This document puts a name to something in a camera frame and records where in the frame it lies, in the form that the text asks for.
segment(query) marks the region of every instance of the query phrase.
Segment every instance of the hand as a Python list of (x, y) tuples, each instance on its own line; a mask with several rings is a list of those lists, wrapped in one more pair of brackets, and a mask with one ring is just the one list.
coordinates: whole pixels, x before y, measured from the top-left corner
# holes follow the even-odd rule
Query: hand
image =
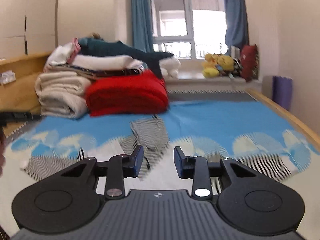
[(3, 153), (4, 153), (4, 141), (5, 141), (5, 135), (4, 135), (3, 130), (1, 129), (0, 130), (0, 176), (2, 174), (2, 166), (5, 163), (5, 158), (3, 156)]

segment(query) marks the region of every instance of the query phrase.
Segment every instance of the wooden bed frame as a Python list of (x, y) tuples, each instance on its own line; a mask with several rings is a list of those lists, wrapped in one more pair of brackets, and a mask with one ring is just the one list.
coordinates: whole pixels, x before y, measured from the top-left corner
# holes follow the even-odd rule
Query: wooden bed frame
[[(50, 52), (22, 56), (11, 60), (0, 62), (0, 73), (12, 70), (16, 74), (16, 81), (4, 86), (0, 86), (0, 111), (16, 110), (40, 112), (40, 105), (34, 90), (34, 84), (39, 73), (43, 71), (44, 64), (50, 55)], [(272, 109), (282, 118), (286, 119), (298, 132), (302, 133), (309, 143), (311, 143), (320, 152), (320, 137), (296, 118), (293, 114), (265, 97), (253, 89), (247, 89), (247, 92)], [(21, 123), (9, 124), (5, 129), (5, 134), (21, 126)]]

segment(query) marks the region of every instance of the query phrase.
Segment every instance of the red blanket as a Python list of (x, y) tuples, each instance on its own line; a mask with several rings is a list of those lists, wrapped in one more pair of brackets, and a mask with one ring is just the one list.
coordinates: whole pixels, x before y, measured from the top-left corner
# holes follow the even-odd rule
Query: red blanket
[(141, 75), (103, 78), (86, 91), (90, 116), (103, 114), (157, 114), (168, 107), (164, 80), (150, 70)]

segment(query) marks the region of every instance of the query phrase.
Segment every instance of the yellow plush toy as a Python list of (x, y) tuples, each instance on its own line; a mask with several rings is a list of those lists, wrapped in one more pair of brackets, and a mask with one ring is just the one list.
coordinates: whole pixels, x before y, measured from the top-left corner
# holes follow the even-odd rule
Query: yellow plush toy
[(220, 74), (225, 75), (225, 71), (234, 70), (234, 61), (230, 56), (207, 53), (204, 55), (204, 59), (206, 61), (202, 63), (204, 68), (202, 74), (205, 77), (216, 77)]

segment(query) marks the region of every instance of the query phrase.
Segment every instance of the rolled mat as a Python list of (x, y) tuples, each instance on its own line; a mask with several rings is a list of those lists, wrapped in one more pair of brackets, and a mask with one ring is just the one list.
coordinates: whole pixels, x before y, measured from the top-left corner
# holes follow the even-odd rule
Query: rolled mat
[(103, 78), (85, 95), (90, 116), (103, 114), (157, 114), (169, 104), (163, 79), (150, 70), (141, 75)]
[(286, 110), (290, 109), (292, 99), (292, 79), (274, 76), (272, 82), (272, 100)]

